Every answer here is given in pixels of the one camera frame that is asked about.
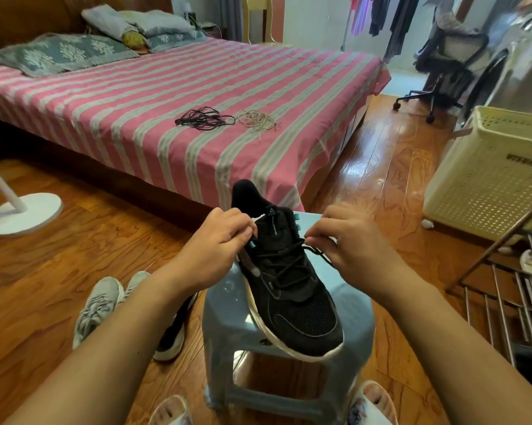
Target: green floral pillow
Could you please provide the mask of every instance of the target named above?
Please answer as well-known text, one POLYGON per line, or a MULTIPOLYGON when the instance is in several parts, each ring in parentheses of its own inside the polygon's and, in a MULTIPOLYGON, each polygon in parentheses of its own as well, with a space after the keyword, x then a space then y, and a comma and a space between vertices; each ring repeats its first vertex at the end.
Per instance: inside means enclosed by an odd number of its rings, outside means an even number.
POLYGON ((0 65, 40 78, 139 56, 104 35, 42 35, 32 42, 0 49, 0 65))
POLYGON ((163 50, 202 42, 205 39, 205 34, 196 30, 187 33, 160 34, 148 37, 148 50, 152 53, 162 52, 163 50))

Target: wooden headboard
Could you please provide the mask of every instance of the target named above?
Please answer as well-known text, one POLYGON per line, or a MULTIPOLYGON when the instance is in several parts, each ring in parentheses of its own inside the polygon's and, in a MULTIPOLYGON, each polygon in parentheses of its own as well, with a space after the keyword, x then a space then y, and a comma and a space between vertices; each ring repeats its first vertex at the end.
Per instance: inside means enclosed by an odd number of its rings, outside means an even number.
POLYGON ((116 10, 173 13, 171 0, 0 0, 0 48, 44 33, 83 33, 81 11, 100 4, 116 10))

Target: forearm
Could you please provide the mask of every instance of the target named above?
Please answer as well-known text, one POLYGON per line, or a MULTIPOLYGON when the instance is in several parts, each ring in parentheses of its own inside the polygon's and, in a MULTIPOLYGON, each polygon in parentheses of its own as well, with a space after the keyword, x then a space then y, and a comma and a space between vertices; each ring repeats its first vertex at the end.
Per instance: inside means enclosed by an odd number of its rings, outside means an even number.
POLYGON ((57 368, 8 424, 123 424, 150 358, 188 293, 157 273, 57 368))
POLYGON ((532 386, 427 283, 389 308, 451 423, 532 424, 532 386))

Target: person's left hand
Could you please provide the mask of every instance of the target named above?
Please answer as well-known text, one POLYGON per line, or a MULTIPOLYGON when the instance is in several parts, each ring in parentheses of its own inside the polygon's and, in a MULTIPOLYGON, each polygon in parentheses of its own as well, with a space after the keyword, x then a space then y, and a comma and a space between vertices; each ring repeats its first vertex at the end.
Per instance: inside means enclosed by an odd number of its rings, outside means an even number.
POLYGON ((257 228, 250 216, 237 208, 214 208, 182 251, 157 273, 185 283, 189 294, 210 288, 226 276, 253 233, 257 235, 257 228))

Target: white fan base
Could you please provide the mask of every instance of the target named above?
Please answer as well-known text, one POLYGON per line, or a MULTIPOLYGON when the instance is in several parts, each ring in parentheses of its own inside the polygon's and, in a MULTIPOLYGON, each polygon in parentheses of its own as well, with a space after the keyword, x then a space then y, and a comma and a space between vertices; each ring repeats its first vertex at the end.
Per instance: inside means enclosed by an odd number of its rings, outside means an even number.
POLYGON ((55 194, 38 192, 20 197, 27 210, 18 213, 10 203, 0 206, 0 236, 35 231, 52 222, 61 213, 63 203, 55 194))

